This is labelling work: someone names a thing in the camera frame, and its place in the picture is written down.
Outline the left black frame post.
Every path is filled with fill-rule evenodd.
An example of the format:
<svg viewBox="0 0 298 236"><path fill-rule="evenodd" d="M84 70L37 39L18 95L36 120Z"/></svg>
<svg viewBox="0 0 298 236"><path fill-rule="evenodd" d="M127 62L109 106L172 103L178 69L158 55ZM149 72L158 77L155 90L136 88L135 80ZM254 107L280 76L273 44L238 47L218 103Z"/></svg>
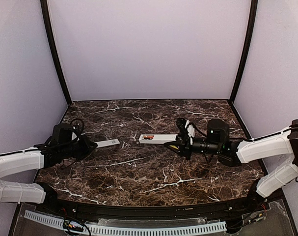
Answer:
<svg viewBox="0 0 298 236"><path fill-rule="evenodd" d="M53 59L55 71L56 71L58 81L61 86L64 98L66 100L67 106L70 106L72 104L72 99L71 99L68 87L66 85L66 80L65 80L65 77L64 77L64 74L62 71L61 63L60 63L58 52L57 52L56 43L54 40L54 33L53 33L53 27L51 24L48 1L40 0L40 5L41 5L41 11L42 11L42 17L43 17L44 27L45 27L45 31L46 31L46 36L47 36L51 56Z"/></svg>

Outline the white battery cover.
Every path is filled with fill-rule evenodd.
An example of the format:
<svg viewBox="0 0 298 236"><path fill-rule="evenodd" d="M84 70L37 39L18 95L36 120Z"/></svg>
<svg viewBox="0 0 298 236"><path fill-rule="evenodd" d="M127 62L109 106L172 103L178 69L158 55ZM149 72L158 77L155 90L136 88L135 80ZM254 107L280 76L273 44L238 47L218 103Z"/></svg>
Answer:
<svg viewBox="0 0 298 236"><path fill-rule="evenodd" d="M97 144L97 148L110 147L110 146L114 146L114 145L119 145L120 144L120 142L119 142L118 139L97 141L95 143Z"/></svg>

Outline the black front mounting rail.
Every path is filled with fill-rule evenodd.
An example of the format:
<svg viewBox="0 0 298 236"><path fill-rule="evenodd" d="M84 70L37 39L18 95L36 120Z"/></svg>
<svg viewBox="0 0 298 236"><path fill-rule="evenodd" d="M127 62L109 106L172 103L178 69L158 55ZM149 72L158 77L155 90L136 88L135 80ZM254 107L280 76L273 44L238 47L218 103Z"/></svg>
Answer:
<svg viewBox="0 0 298 236"><path fill-rule="evenodd" d="M57 199L55 206L42 204L36 209L58 216L72 217L78 220L96 221L103 219L118 220L175 220L188 218L206 218L207 220L236 221L243 215L270 209L268 202L263 201L256 208L245 207L247 198L229 201L188 205L188 206L106 206L80 203Z"/></svg>

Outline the white remote control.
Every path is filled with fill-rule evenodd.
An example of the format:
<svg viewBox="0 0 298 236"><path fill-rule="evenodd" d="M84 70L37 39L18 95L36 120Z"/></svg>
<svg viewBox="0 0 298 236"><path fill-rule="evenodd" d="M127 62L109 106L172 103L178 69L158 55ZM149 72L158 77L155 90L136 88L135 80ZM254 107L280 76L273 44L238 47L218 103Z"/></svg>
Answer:
<svg viewBox="0 0 298 236"><path fill-rule="evenodd" d="M140 144L158 144L163 145L166 142L176 141L178 139L177 134L152 134L154 135L154 139L152 140L143 140L142 136L144 134L141 134L139 137L139 143Z"/></svg>

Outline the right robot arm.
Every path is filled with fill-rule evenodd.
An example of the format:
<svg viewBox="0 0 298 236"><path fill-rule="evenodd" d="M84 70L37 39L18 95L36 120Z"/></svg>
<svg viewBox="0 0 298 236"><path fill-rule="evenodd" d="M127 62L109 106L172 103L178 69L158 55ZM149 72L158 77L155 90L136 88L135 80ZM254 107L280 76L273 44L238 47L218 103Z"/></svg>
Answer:
<svg viewBox="0 0 298 236"><path fill-rule="evenodd" d="M298 119L291 125L256 139L231 138L229 125L220 119L207 123L207 133L203 138L195 137L198 130L194 123L178 118L180 133L165 147L181 157L190 159L192 153L203 156L217 155L225 166L235 167L254 160L285 155L289 157L268 175L256 180L248 196L265 199L275 190L298 178Z"/></svg>

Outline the black frame post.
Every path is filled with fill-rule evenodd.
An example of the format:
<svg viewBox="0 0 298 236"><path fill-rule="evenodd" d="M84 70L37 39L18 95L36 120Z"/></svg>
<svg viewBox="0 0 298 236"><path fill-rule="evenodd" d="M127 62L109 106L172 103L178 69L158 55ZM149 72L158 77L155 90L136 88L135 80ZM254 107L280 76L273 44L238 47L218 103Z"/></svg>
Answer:
<svg viewBox="0 0 298 236"><path fill-rule="evenodd" d="M53 59L55 71L56 71L58 81L61 86L64 98L66 100L67 106L70 106L72 104L72 99L71 99L68 87L66 85L66 80L65 80L65 77L64 77L64 74L62 71L61 63L60 63L58 52L57 52L56 43L54 40L54 33L53 33L53 27L51 24L48 1L40 0L40 5L41 5L41 11L42 11L42 17L43 17L44 27L45 27L45 31L46 31L46 36L47 36L51 56Z"/></svg>
<svg viewBox="0 0 298 236"><path fill-rule="evenodd" d="M253 35L253 30L254 30L254 25L255 25L255 19L256 19L256 13L257 13L257 8L258 8L258 0L251 0L250 2L250 11L249 11L249 17L248 17L248 23L246 27L246 34L244 38L244 45L243 45L243 50L237 70L237 74L235 77L234 85L229 97L229 104L230 106L233 106L239 91L239 87L241 84L241 80L243 77L246 61L247 61L247 56L249 53L250 45L251 45L251 40L252 40L252 35Z"/></svg>

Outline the right black frame post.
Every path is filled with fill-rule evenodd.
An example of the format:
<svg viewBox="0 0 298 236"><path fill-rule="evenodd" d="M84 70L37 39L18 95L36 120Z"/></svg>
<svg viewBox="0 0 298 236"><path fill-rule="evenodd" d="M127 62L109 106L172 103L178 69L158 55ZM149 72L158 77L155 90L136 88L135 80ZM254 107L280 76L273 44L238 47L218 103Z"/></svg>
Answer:
<svg viewBox="0 0 298 236"><path fill-rule="evenodd" d="M257 8L258 8L258 0L251 0L250 2L250 11L249 11L249 17L248 17L248 23L246 27L246 34L244 38L244 45L243 45L243 50L237 70L237 74L235 77L234 85L229 97L229 104L230 106L233 106L239 91L239 87L241 84L241 80L243 77L246 61L247 61L247 56L249 53L250 45L251 45L251 40L252 40L252 35L253 35L253 30L254 30L254 25L255 25L255 19L256 19L256 13L257 13Z"/></svg>

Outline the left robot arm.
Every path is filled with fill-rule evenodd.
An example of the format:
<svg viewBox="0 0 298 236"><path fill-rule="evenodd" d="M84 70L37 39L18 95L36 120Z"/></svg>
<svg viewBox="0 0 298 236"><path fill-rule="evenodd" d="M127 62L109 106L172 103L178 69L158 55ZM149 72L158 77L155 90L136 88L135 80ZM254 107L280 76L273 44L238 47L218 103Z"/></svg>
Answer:
<svg viewBox="0 0 298 236"><path fill-rule="evenodd" d="M63 159L77 161L88 157L97 148L97 143L82 133L79 125L61 123L53 128L45 143L30 148L0 154L0 203L36 203L53 205L57 192L48 184L18 183L2 178L29 171L50 168Z"/></svg>

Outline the orange black battery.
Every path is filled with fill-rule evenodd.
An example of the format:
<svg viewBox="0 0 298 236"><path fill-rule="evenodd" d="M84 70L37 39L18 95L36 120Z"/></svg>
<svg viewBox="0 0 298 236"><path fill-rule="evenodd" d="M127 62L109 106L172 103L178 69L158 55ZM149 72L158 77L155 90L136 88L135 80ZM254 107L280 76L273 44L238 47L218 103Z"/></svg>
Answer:
<svg viewBox="0 0 298 236"><path fill-rule="evenodd" d="M143 140L152 140L152 139L154 139L154 135L143 135L142 139Z"/></svg>

